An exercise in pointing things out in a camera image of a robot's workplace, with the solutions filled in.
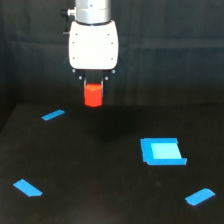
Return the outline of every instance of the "black curtain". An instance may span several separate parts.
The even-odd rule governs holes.
[[[13,101],[5,70],[5,41],[2,1],[0,1],[0,132],[13,109]]]
[[[63,67],[68,38],[60,10],[74,0],[1,1],[13,99],[82,104],[78,80]],[[104,103],[223,103],[223,12],[222,0],[112,0],[127,74],[114,77]]]

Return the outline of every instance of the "blue tape strip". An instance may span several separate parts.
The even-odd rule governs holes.
[[[145,138],[150,143],[177,143],[177,138]]]
[[[193,206],[209,199],[210,197],[214,196],[215,193],[212,192],[211,190],[204,188],[195,194],[192,194],[191,196],[185,198],[188,204],[191,204]]]
[[[13,185],[29,197],[42,195],[41,191],[37,190],[23,179]]]
[[[147,163],[151,166],[182,166],[187,164],[187,159],[153,159]]]
[[[141,146],[142,146],[143,161],[148,162],[150,160],[153,160],[154,158],[151,143],[148,143],[146,139],[141,139]]]
[[[47,114],[47,115],[45,115],[45,116],[43,116],[42,118],[45,120],[45,121],[48,121],[48,120],[50,120],[50,119],[52,119],[52,118],[55,118],[55,117],[57,117],[57,116],[59,116],[59,115],[61,115],[61,114],[64,114],[65,112],[63,111],[63,110],[57,110],[57,111],[55,111],[55,112],[53,112],[53,113],[50,113],[50,114]]]

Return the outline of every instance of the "red object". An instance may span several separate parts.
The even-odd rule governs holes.
[[[100,84],[88,84],[85,87],[85,105],[99,107],[103,103],[103,90]]]

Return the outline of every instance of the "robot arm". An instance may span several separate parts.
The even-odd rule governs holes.
[[[102,96],[105,95],[110,75],[116,73],[119,41],[116,24],[111,20],[111,0],[75,0],[75,8],[61,14],[74,17],[69,35],[69,64],[78,74],[86,97],[85,70],[102,70]]]

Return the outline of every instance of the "metal cylinder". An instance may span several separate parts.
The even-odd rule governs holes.
[[[111,20],[111,0],[75,0],[76,20],[85,24]]]

